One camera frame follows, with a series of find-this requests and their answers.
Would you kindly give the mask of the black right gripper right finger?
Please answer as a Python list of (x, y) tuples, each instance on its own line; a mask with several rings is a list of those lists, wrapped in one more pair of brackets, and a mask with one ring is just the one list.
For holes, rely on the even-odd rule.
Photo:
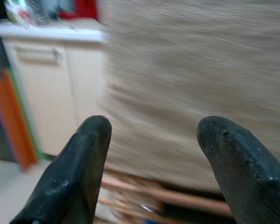
[(280, 163), (246, 128), (203, 118), (198, 144), (237, 224), (280, 224)]

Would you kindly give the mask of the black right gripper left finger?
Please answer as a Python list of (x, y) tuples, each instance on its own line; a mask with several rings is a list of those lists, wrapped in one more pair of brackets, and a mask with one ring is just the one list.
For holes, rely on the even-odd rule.
[(9, 224), (92, 224), (111, 135), (106, 117), (88, 117)]

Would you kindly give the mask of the grey fridge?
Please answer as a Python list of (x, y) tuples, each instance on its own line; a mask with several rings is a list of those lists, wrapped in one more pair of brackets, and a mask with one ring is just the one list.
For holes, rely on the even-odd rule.
[(218, 192), (196, 129), (221, 116), (280, 162), (280, 0), (102, 0), (108, 168)]

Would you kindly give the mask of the wooden slatted pallet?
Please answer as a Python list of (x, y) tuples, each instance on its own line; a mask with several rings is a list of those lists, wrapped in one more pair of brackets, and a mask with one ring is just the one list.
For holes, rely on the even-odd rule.
[(97, 215), (117, 224), (236, 224), (224, 198), (106, 167)]

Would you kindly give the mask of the green board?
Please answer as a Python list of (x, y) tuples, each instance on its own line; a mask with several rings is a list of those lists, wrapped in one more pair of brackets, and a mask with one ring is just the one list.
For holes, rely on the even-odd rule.
[(27, 97), (22, 89), (21, 81), (17, 78), (12, 68), (7, 68), (7, 77), (11, 82), (11, 86), (16, 95), (16, 100), (19, 105), (21, 117), (23, 119), (25, 131), (28, 136), (28, 141), (38, 161), (50, 160), (50, 157), (41, 150), (41, 146), (34, 127), (33, 119), (31, 118)]

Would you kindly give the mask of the cream kitchen cabinet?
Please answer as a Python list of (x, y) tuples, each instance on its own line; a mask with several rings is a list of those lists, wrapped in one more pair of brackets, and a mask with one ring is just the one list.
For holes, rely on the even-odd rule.
[[(57, 155), (87, 117), (99, 114), (103, 27), (95, 20), (55, 21), (46, 26), (0, 21), (0, 37), (27, 97), (41, 150)], [(58, 61), (25, 61), (16, 47), (55, 49)]]

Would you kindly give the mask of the orange board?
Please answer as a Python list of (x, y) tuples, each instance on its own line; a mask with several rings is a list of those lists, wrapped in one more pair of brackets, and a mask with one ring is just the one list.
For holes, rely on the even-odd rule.
[(37, 147), (28, 126), (13, 73), (8, 68), (2, 69), (1, 73), (0, 123), (15, 160), (22, 170), (27, 170), (38, 162)]

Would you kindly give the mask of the red kitchen appliance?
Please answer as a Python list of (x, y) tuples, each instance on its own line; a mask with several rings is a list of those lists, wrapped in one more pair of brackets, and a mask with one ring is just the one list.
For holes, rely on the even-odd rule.
[(57, 15), (64, 20), (95, 19), (98, 21), (97, 0), (74, 0), (75, 10), (73, 13), (61, 10)]

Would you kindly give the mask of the clear plastic bag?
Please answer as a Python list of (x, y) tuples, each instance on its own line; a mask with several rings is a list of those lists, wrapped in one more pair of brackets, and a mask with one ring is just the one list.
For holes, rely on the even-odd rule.
[(10, 22), (21, 26), (43, 26), (58, 18), (58, 0), (4, 0)]

